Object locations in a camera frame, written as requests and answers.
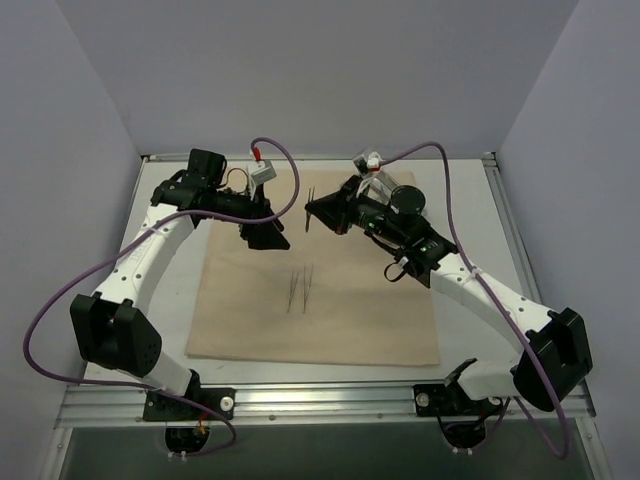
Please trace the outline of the curved metal tweezers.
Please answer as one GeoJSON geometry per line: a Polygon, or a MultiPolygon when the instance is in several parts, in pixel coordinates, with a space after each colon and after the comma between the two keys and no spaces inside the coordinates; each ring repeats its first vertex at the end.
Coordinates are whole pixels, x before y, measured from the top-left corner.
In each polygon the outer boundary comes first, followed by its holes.
{"type": "Polygon", "coordinates": [[[293,305],[293,301],[295,298],[297,283],[299,278],[299,272],[297,270],[293,270],[291,272],[290,280],[289,280],[289,290],[287,296],[287,308],[286,313],[289,314],[293,305]]]}

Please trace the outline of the beige surgical wrap cloth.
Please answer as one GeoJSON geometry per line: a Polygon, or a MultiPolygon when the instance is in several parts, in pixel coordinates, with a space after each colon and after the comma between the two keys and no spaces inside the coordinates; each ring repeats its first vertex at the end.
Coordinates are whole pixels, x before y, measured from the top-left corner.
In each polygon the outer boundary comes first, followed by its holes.
{"type": "Polygon", "coordinates": [[[439,364],[431,293],[410,278],[396,283],[391,257],[353,228],[337,236],[305,219],[309,192],[322,197],[346,171],[307,170],[300,196],[282,218],[289,250],[249,249],[234,224],[210,227],[186,344],[192,358],[306,364],[422,367],[439,364]],[[302,312],[303,267],[314,265],[302,312]],[[286,313],[291,272],[299,278],[286,313]]]}

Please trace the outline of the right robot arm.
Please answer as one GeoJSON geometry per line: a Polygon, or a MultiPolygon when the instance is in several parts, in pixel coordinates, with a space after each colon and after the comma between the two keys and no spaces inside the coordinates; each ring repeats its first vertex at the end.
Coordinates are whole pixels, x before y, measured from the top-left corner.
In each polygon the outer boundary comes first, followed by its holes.
{"type": "Polygon", "coordinates": [[[337,235],[361,228],[392,255],[403,276],[456,301],[511,344],[518,360],[471,359],[451,374],[443,390],[450,409],[464,413],[480,400],[516,396],[553,411],[593,368],[583,318],[570,308],[556,312],[536,303],[465,261],[460,247],[427,220],[418,188],[384,187],[385,195],[374,199],[368,180],[353,175],[337,191],[310,197],[305,212],[337,235]]]}

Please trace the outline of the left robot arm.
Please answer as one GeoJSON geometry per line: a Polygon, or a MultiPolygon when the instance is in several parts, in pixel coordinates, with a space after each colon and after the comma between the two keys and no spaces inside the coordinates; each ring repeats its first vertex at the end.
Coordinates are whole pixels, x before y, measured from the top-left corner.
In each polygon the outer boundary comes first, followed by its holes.
{"type": "Polygon", "coordinates": [[[147,318],[161,278],[181,244],[208,218],[232,221],[252,250],[287,250],[284,226],[264,193],[276,178],[272,163],[251,148],[247,185],[235,191],[225,183],[227,160],[207,150],[191,150],[186,168],[153,191],[131,249],[90,295],[70,306],[81,357],[167,391],[165,405],[179,419],[194,417],[202,405],[198,380],[163,350],[161,335],[147,318]]]}

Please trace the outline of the long straight metal forceps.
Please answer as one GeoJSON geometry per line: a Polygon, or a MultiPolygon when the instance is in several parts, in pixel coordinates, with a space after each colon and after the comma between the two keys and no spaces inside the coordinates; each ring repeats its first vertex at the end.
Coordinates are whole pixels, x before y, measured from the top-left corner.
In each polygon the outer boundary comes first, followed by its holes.
{"type": "Polygon", "coordinates": [[[314,273],[314,265],[305,264],[303,267],[303,295],[302,295],[302,312],[303,313],[305,313],[307,310],[308,299],[310,296],[310,291],[311,291],[312,281],[313,281],[313,273],[314,273]]]}

